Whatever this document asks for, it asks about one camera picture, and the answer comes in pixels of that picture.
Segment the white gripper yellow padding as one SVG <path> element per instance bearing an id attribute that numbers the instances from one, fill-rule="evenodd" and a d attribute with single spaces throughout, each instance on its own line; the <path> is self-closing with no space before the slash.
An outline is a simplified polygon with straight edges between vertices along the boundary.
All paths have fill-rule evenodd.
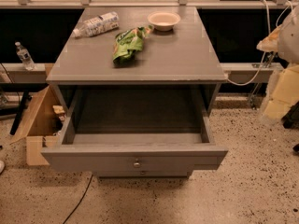
<path id="1" fill-rule="evenodd" d="M 299 36 L 298 28 L 281 25 L 260 41 L 256 49 L 274 51 L 288 66 L 274 71 L 269 78 L 266 98 L 261 106 L 262 120 L 282 119 L 299 102 Z"/>

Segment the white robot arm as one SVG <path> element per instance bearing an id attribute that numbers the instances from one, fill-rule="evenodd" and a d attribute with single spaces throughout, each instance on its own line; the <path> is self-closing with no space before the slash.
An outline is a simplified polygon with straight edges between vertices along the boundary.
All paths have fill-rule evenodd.
<path id="1" fill-rule="evenodd" d="M 274 51 L 288 63 L 285 69 L 270 76 L 261 106 L 261 119 L 282 119 L 299 102 L 299 6 L 256 49 Z"/>

